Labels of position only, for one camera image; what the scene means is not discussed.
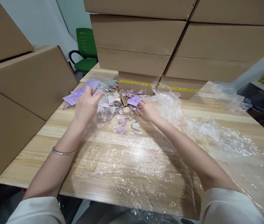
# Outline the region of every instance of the white wall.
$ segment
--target white wall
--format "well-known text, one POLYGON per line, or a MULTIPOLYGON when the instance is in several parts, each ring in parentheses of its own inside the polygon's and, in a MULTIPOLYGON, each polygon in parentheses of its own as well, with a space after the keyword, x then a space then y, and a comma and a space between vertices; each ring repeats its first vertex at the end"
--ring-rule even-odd
POLYGON ((76 28, 92 28, 89 13, 85 11, 83 0, 57 0, 64 21, 73 37, 76 28))
POLYGON ((238 89, 238 94, 241 94, 248 83, 262 71, 264 71, 264 57, 233 82, 238 89))
MULTIPOLYGON (((59 45, 68 58, 77 50, 76 40, 68 33, 56 0, 0 0, 26 38, 36 45, 59 45)), ((74 61, 82 58, 73 54, 74 61)))

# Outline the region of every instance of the hand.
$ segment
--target hand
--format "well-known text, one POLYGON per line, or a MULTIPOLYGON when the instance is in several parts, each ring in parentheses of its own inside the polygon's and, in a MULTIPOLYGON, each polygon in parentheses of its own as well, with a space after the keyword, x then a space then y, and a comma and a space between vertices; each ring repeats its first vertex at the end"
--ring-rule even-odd
POLYGON ((92 96, 92 88, 86 87, 83 95, 76 104, 74 122, 88 125, 93 120, 98 110, 98 102, 104 95, 104 91, 92 96))
POLYGON ((161 115, 159 114, 159 111, 153 101, 143 99, 138 103, 138 105, 142 108, 140 109, 138 107, 137 111, 144 119, 155 123, 161 118, 161 115))

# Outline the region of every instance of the chair armrest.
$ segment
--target chair armrest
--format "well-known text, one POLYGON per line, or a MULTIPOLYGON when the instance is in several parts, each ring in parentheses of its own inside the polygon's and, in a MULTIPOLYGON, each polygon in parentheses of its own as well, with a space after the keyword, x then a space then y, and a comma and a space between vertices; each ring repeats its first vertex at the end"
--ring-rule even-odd
POLYGON ((69 52, 69 58, 70 58, 71 62, 72 62, 73 64, 76 64, 76 63, 73 61, 73 59, 72 59, 72 54, 73 54, 73 53, 77 53, 77 54, 79 54, 81 57, 82 57, 82 55, 80 54, 80 52, 79 52, 78 50, 73 50, 73 51, 70 51, 70 52, 69 52))

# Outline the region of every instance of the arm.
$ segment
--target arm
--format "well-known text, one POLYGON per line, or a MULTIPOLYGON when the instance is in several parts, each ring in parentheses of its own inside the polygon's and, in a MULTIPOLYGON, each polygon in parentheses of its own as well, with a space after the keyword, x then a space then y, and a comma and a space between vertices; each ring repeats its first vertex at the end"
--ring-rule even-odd
MULTIPOLYGON (((89 122, 97 112, 98 102, 103 94, 104 92, 101 92, 92 96, 91 88, 85 89, 77 102, 73 121, 55 146, 57 151, 68 153, 76 150, 89 122)), ((58 155, 51 152, 30 183, 23 200, 45 196, 57 197, 73 158, 74 154, 58 155)))
POLYGON ((164 119, 153 102, 142 100, 137 108, 139 114, 154 124, 172 143, 178 154, 197 173, 204 190, 223 188, 239 191, 221 166, 189 137, 164 119))

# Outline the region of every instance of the stacked cardboard boxes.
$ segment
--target stacked cardboard boxes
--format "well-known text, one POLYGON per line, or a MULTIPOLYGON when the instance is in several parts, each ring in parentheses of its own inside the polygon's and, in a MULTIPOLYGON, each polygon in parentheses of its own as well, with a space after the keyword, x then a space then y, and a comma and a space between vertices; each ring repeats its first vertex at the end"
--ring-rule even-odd
POLYGON ((119 71, 119 88, 159 81, 195 0, 84 0, 91 15, 100 67, 119 71))
POLYGON ((91 21, 100 66, 119 71, 120 88, 162 75, 162 83, 190 99, 207 81, 232 82, 264 56, 264 0, 84 5, 88 12, 109 14, 91 15, 91 21))
POLYGON ((232 82, 264 57, 264 1, 200 0, 161 82, 196 91, 232 82))
POLYGON ((77 84, 60 48, 33 48, 0 4, 0 174, 77 84))

